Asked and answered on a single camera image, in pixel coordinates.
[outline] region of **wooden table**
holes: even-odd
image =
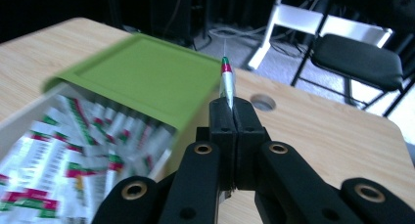
[[[129,34],[74,19],[0,45],[0,120],[41,95],[58,71],[109,47]],[[273,140],[286,142],[329,184],[340,187],[365,177],[387,187],[415,208],[415,170],[398,127],[350,106],[237,70],[238,97],[273,99],[276,109],[257,114]],[[219,223],[261,223],[253,192],[236,192],[220,206]]]

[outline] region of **table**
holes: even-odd
[[[0,120],[41,95],[58,71],[129,34],[87,19],[67,22],[0,45]],[[238,97],[263,94],[276,103],[258,117],[275,141],[295,147],[329,184],[374,180],[415,208],[415,169],[399,128],[386,118],[236,70]],[[236,192],[219,209],[219,223],[261,223],[253,192]]]

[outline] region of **black seat cushion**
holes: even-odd
[[[312,62],[337,74],[385,91],[402,85],[399,56],[377,46],[326,34],[313,49]]]

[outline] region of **chair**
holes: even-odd
[[[321,20],[319,27],[316,30],[315,39],[305,52],[304,58],[300,63],[300,67],[295,74],[291,85],[296,86],[299,79],[304,80],[337,94],[344,95],[346,97],[346,102],[349,102],[350,104],[354,101],[362,103],[364,105],[362,108],[363,110],[366,110],[376,101],[384,97],[386,93],[399,90],[400,96],[397,101],[395,101],[395,103],[393,103],[384,113],[384,116],[388,116],[403,95],[405,95],[409,88],[413,85],[413,77],[412,82],[405,89],[403,89],[403,71],[400,57],[395,52],[382,49],[382,45],[368,44],[359,40],[340,36],[339,34],[322,34],[322,31],[330,18],[330,10],[334,7],[334,5],[339,3],[342,4],[344,2],[351,2],[350,4],[352,4],[353,9],[357,11],[361,9],[359,12],[368,17],[371,16],[370,12],[376,10],[375,8],[370,8],[370,6],[379,6],[376,3],[368,3],[368,0],[330,0],[330,4],[323,15],[323,19]],[[397,27],[398,29],[402,29],[404,27],[407,30],[413,28],[412,21],[410,21],[408,26],[405,27],[401,25],[401,21],[398,19],[393,20],[391,24],[387,24],[385,20],[382,20],[382,25],[388,25],[389,28]],[[311,80],[302,78],[300,75],[308,59],[311,59],[312,63],[317,67],[343,76],[345,78],[345,92],[340,93]],[[377,88],[383,93],[375,97],[369,103],[355,100],[351,96],[351,79]]]

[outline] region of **black chair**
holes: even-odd
[[[329,13],[333,10],[333,8],[335,8],[335,6],[339,5],[341,7],[344,5],[350,6],[354,11],[357,11],[360,15],[364,15],[366,18],[374,18],[374,22],[376,22],[377,19],[379,21],[378,25],[382,27],[388,27],[392,30],[404,30],[405,32],[412,32],[415,30],[415,14],[409,15],[409,17],[412,16],[414,18],[406,21],[406,24],[404,24],[404,20],[398,16],[399,13],[396,13],[396,15],[392,13],[392,11],[400,11],[396,9],[398,7],[395,4],[401,3],[402,1],[394,0],[390,1],[390,3],[384,3],[382,5],[379,4],[379,1],[380,0],[329,0],[329,6],[327,7],[323,15],[323,19],[316,30],[315,38],[305,52],[304,58],[301,61],[300,67],[295,74],[291,85],[296,86],[299,79],[304,80],[308,83],[315,84],[324,89],[345,96],[346,102],[349,104],[353,104],[354,101],[362,103],[364,105],[362,108],[363,110],[366,110],[376,101],[384,97],[386,93],[391,91],[399,90],[399,98],[401,99],[403,95],[408,92],[411,86],[408,85],[409,88],[402,88],[404,75],[401,60],[397,53],[379,48],[374,44],[363,43],[361,41],[335,34],[327,33],[320,36],[320,33],[329,18]],[[415,0],[403,1],[405,4],[404,6],[409,7],[409,11],[412,10],[412,8],[415,10]],[[385,12],[385,14],[383,17],[379,17],[376,12]],[[401,15],[408,17],[406,13],[401,13]],[[328,88],[327,86],[320,85],[301,77],[300,75],[308,58],[310,58],[313,64],[317,67],[343,76],[345,78],[345,92],[340,93]],[[405,74],[405,77],[407,78],[411,76],[411,74]],[[382,93],[369,103],[355,100],[351,96],[351,79],[379,89]],[[388,116],[388,114],[394,109],[395,104],[392,104],[390,109],[384,113],[384,116]]]

